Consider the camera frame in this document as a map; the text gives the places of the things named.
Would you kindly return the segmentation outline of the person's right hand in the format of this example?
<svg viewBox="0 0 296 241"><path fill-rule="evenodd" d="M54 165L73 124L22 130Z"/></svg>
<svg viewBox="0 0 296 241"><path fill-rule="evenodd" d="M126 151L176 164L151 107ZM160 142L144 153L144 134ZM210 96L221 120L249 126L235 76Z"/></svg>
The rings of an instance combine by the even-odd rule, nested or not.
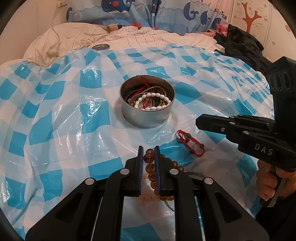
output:
<svg viewBox="0 0 296 241"><path fill-rule="evenodd" d="M277 176L286 178L287 181L280 194L280 197L288 197L295 192L295 172L289 173L282 169L276 168L276 174L271 173L271 165L258 160L257 176L257 191L260 198L268 201L275 194L275 188L278 184Z"/></svg>

